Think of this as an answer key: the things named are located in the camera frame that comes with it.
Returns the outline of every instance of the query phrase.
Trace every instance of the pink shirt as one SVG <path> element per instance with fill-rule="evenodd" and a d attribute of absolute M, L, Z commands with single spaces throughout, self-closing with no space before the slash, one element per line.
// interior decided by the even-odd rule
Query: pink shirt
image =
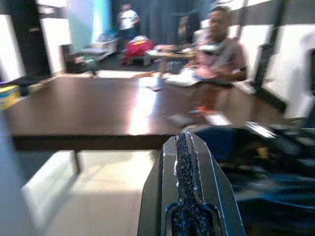
<path fill-rule="evenodd" d="M 237 39 L 228 38 L 225 42 L 224 48 L 228 47 L 232 43 L 235 43 L 235 41 L 237 42 Z M 222 54 L 224 54 L 224 50 L 222 50 L 221 54 L 212 56 L 206 55 L 202 51 L 199 51 L 197 56 L 198 67 L 196 68 L 196 75 L 203 79 L 219 79 L 212 67 L 215 66 L 215 63 L 222 58 Z M 224 68 L 232 72 L 235 69 L 242 69 L 246 66 L 247 64 L 244 56 L 243 46 L 237 42 L 235 50 L 227 64 L 224 65 Z"/>

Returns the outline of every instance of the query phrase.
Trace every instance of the brown table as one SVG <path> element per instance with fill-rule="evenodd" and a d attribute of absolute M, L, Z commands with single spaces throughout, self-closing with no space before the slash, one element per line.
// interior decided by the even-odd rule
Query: brown table
<path fill-rule="evenodd" d="M 174 45 L 157 45 L 155 46 L 155 49 L 168 49 L 173 47 Z M 196 54 L 189 53 L 189 54 L 177 54 L 177 53 L 169 53 L 169 52 L 156 52 L 156 53 L 150 53 L 150 57 L 152 58 L 158 58 L 161 59 L 161 63 L 159 65 L 158 71 L 159 71 L 159 77 L 162 79 L 163 74 L 166 70 L 166 65 L 168 60 L 170 59 L 193 59 L 196 57 Z"/>
<path fill-rule="evenodd" d="M 153 92 L 145 86 L 162 87 Z M 164 116 L 205 106 L 235 127 L 284 123 L 281 113 L 237 88 L 180 88 L 155 78 L 57 78 L 5 110 L 17 150 L 160 149 L 181 128 Z M 204 118 L 189 114 L 199 125 Z"/>

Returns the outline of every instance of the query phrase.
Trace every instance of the yellow box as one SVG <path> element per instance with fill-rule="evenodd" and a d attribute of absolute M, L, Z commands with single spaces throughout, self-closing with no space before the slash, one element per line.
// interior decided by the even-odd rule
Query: yellow box
<path fill-rule="evenodd" d="M 0 87 L 0 109 L 4 110 L 18 102 L 20 97 L 19 86 L 11 85 Z"/>

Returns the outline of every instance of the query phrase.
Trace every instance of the white shirt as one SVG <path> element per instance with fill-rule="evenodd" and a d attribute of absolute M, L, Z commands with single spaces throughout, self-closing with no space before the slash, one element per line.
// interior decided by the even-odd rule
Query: white shirt
<path fill-rule="evenodd" d="M 137 13 L 133 10 L 128 10 L 120 13 L 120 29 L 127 30 L 133 27 L 134 19 L 138 17 Z"/>

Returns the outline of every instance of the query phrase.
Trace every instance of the red cloth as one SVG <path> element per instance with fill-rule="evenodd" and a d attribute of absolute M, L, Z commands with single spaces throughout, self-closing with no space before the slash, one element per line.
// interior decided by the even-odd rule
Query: red cloth
<path fill-rule="evenodd" d="M 124 61 L 122 65 L 126 65 L 127 60 L 132 57 L 142 57 L 147 50 L 153 49 L 153 42 L 151 40 L 144 42 L 134 42 L 127 44 Z"/>

